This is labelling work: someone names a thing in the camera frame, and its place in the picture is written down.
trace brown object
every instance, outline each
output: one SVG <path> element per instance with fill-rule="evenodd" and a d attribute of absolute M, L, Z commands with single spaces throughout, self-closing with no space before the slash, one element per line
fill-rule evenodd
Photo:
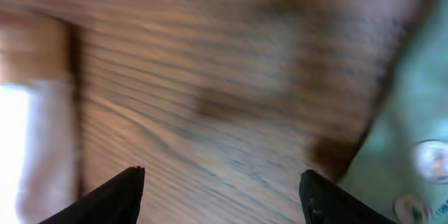
<path fill-rule="evenodd" d="M 67 31 L 50 17 L 0 11 L 0 83 L 67 75 Z"/>
<path fill-rule="evenodd" d="M 146 168 L 140 223 L 303 223 L 424 0 L 0 0 L 80 27 L 83 173 Z"/>

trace wooden surface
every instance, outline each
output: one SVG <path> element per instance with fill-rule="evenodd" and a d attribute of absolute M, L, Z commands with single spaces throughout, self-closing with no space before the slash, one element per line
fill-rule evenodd
<path fill-rule="evenodd" d="M 424 0 L 0 0 L 79 27 L 86 191 L 146 168 L 139 223 L 303 223 Z"/>

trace brown wood grain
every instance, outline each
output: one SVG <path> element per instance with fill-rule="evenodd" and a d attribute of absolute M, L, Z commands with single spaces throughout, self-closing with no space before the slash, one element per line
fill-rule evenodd
<path fill-rule="evenodd" d="M 86 192 L 146 168 L 139 223 L 304 223 L 425 0 L 0 0 L 79 27 Z"/>

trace teal package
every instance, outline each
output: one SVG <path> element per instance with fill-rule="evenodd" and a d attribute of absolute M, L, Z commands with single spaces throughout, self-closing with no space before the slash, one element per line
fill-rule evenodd
<path fill-rule="evenodd" d="M 426 166 L 422 158 L 430 160 Z M 436 0 L 398 60 L 372 130 L 338 186 L 392 221 L 448 223 L 445 160 L 448 0 Z"/>

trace wooden table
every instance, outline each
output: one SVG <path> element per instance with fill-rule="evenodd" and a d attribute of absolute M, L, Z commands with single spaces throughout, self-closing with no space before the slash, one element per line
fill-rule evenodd
<path fill-rule="evenodd" d="M 139 223 L 303 223 L 423 0 L 0 0 L 78 29 L 86 192 L 146 168 Z"/>

